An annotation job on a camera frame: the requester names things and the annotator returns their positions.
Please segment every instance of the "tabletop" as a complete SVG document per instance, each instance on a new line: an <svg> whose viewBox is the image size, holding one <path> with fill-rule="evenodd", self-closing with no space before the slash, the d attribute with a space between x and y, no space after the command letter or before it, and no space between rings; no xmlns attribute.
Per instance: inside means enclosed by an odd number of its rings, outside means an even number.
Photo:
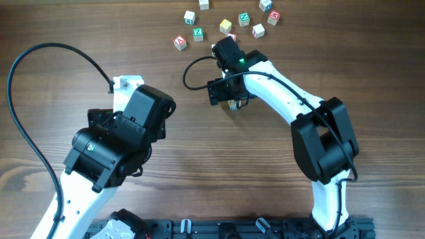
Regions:
<svg viewBox="0 0 425 239"><path fill-rule="evenodd" d="M141 218L235 219L309 216L311 182L294 160L289 125L261 99L238 111L210 106L206 90L182 84L194 59L211 55L228 19L245 52L259 50L295 84L323 99L341 99L360 154L359 181L347 186L347 210L372 217L378 238L425 233L425 18L415 1L274 1L276 26L258 1L107 1L0 5L0 238L28 238L53 195L51 179L15 127L5 99L14 59L42 42L61 42L91 56L110 77L143 76L177 103L167 137L153 144L139 178L127 178L97 218L126 208ZM196 13L185 25L186 10ZM250 25L240 27L238 14ZM252 27L266 34L255 39ZM195 42L194 27L204 40ZM179 51L173 39L182 35ZM187 75L192 86L220 77L214 61ZM83 58L42 49L20 63L13 99L25 129L57 175L91 108L111 108L108 85Z"/></svg>

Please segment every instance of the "wooden surface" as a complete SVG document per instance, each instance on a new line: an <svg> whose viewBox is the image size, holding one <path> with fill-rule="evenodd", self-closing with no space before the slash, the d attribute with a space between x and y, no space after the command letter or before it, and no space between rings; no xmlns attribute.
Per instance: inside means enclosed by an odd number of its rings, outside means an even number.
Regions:
<svg viewBox="0 0 425 239"><path fill-rule="evenodd" d="M17 131L5 101L14 59L41 42L70 44L109 76L141 74L174 97L167 138L153 145L140 178L128 178L98 218L126 208L142 218L220 219L308 216L311 183L298 169L290 128L262 100L238 112L209 106L206 90L184 88L194 59L211 55L227 18L245 52L257 49L298 86L345 102L360 146L359 182L347 189L352 215L373 217L378 238L423 238L425 233L425 20L414 1L274 1L276 27L258 1L173 4L120 3L0 7L0 238L28 238L54 187L39 158ZM184 25L195 10L194 42ZM248 11L249 27L239 27ZM254 39L253 25L266 35ZM179 52L173 38L188 40ZM213 61L188 74L193 86L220 76ZM16 111L59 175L89 108L110 108L112 96L96 70L62 49L30 54L13 84Z"/></svg>

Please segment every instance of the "letter cube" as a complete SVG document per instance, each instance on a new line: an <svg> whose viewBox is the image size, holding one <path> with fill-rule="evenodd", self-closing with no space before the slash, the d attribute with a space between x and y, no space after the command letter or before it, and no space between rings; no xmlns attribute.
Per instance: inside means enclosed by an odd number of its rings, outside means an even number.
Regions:
<svg viewBox="0 0 425 239"><path fill-rule="evenodd" d="M195 13L191 11L186 11L185 23L188 25L193 25L194 22L195 22Z"/></svg>
<svg viewBox="0 0 425 239"><path fill-rule="evenodd" d="M232 23L226 19L220 23L220 32L227 35L228 32L232 29Z"/></svg>
<svg viewBox="0 0 425 239"><path fill-rule="evenodd" d="M236 34L227 33L226 37L232 37L232 39L236 42Z"/></svg>
<svg viewBox="0 0 425 239"><path fill-rule="evenodd" d="M272 0L260 0L260 9L263 12L269 11L272 8Z"/></svg>
<svg viewBox="0 0 425 239"><path fill-rule="evenodd" d="M210 3L209 0L199 0L199 8L201 10L207 10L210 9Z"/></svg>
<svg viewBox="0 0 425 239"><path fill-rule="evenodd" d="M194 41L203 41L204 40L204 31L202 28L193 29L193 40Z"/></svg>
<svg viewBox="0 0 425 239"><path fill-rule="evenodd" d="M264 36L265 32L266 30L264 30L264 27L261 25L261 23L252 27L252 34L255 38Z"/></svg>
<svg viewBox="0 0 425 239"><path fill-rule="evenodd" d="M275 10L273 10L270 13L270 15L268 16L267 22L270 23L271 25L275 25L276 26L276 23L278 23L279 18L280 18L280 13L277 12L277 11L275 11Z"/></svg>
<svg viewBox="0 0 425 239"><path fill-rule="evenodd" d="M250 24L250 15L248 13L239 14L239 25L241 27L248 26Z"/></svg>
<svg viewBox="0 0 425 239"><path fill-rule="evenodd" d="M174 39L174 45L177 49L183 50L187 46L186 39L179 35Z"/></svg>

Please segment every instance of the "green cube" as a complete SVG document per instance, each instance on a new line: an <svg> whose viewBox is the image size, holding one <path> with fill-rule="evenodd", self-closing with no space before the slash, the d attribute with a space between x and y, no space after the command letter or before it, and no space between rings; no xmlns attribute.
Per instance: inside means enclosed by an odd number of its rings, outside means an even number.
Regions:
<svg viewBox="0 0 425 239"><path fill-rule="evenodd" d="M239 14L239 25L241 27L248 26L250 24L250 15L248 13Z"/></svg>
<svg viewBox="0 0 425 239"><path fill-rule="evenodd" d="M193 29L193 40L202 41L204 40L204 31L201 27Z"/></svg>

